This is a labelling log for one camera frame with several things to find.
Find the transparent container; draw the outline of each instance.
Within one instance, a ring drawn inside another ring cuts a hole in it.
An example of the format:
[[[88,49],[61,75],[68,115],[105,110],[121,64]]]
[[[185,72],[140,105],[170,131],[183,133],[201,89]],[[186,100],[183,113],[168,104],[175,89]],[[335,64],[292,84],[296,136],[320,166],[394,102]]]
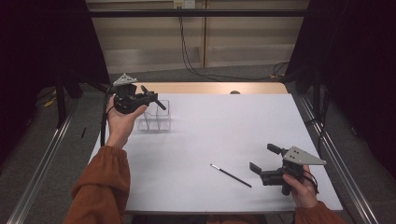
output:
[[[165,110],[157,104],[151,103],[139,120],[137,130],[139,131],[170,131],[171,130],[171,107],[169,101],[160,100],[166,107]]]

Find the white tabletop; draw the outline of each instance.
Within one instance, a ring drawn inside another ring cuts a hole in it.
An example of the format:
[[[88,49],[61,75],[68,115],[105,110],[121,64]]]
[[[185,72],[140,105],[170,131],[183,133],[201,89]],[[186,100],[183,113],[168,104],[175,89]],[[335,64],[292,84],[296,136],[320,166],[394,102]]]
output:
[[[249,170],[250,161],[263,171],[282,165],[282,158],[266,149],[269,143],[318,155],[290,94],[163,93],[160,99],[170,102],[171,130],[138,131],[136,120],[124,148],[132,178],[127,211],[224,214],[294,210],[291,196],[284,196],[281,186],[265,187]],[[98,138],[92,155],[99,146]],[[324,168],[311,166],[311,172],[318,181],[318,199],[332,210],[342,210]]]

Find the hand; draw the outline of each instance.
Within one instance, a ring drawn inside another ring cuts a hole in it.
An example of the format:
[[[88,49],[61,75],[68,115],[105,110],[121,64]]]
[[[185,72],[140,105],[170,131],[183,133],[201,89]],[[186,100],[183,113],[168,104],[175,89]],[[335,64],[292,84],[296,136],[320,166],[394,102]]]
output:
[[[304,175],[308,178],[312,178],[309,173],[309,167],[304,166]],[[284,174],[283,179],[292,186],[291,195],[297,207],[311,208],[318,204],[317,194],[315,188],[311,182],[304,179],[302,182],[298,181],[292,175]]]
[[[137,117],[143,114],[147,106],[139,106],[134,113],[122,114],[117,111],[114,106],[114,95],[110,97],[107,106],[107,120],[110,136],[107,139],[106,146],[123,148],[128,142],[128,137],[131,135],[134,128],[134,121]]]

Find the pen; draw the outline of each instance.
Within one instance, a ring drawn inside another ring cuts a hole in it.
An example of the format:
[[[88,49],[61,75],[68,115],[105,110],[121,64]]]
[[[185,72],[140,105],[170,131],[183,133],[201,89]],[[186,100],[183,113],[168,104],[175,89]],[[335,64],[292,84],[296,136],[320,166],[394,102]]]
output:
[[[210,166],[213,167],[213,168],[218,169],[219,171],[222,171],[224,174],[229,175],[230,177],[234,178],[235,180],[237,180],[237,181],[241,182],[242,184],[244,184],[244,185],[246,185],[246,186],[248,186],[248,187],[251,188],[251,185],[249,185],[247,182],[245,182],[245,181],[239,179],[238,177],[236,177],[236,176],[234,176],[234,175],[232,175],[232,174],[226,172],[226,171],[223,170],[223,169],[220,169],[218,166],[213,165],[212,163],[210,163]]]

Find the electrical outlet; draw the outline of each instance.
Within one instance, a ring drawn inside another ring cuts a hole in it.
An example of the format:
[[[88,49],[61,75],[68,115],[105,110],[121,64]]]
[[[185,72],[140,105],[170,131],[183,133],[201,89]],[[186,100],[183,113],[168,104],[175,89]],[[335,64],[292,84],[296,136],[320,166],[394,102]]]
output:
[[[195,9],[195,0],[184,0],[184,8]]]
[[[174,0],[174,8],[184,8],[184,0]]]

